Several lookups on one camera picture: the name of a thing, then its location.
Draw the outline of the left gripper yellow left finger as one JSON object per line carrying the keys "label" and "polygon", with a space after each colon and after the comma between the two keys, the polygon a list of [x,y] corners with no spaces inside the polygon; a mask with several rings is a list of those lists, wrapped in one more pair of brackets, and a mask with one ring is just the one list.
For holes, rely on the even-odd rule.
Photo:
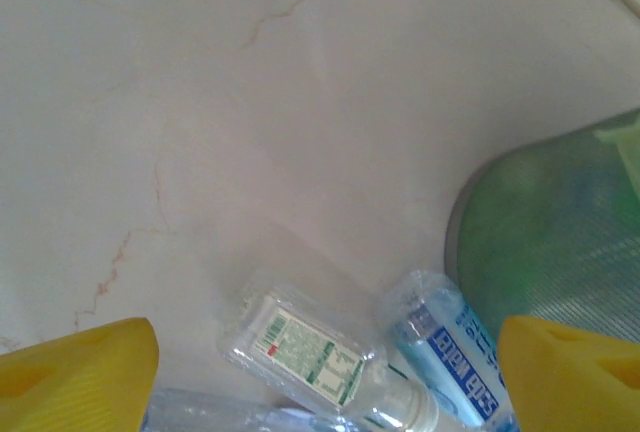
{"label": "left gripper yellow left finger", "polygon": [[137,431],[159,363],[146,318],[1,356],[3,431]]}

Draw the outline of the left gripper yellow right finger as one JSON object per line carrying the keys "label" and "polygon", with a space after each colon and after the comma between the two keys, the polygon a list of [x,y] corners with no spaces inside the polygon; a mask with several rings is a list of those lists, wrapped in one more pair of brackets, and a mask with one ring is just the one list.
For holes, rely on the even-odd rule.
{"label": "left gripper yellow right finger", "polygon": [[523,431],[637,431],[639,345],[510,316],[498,358]]}

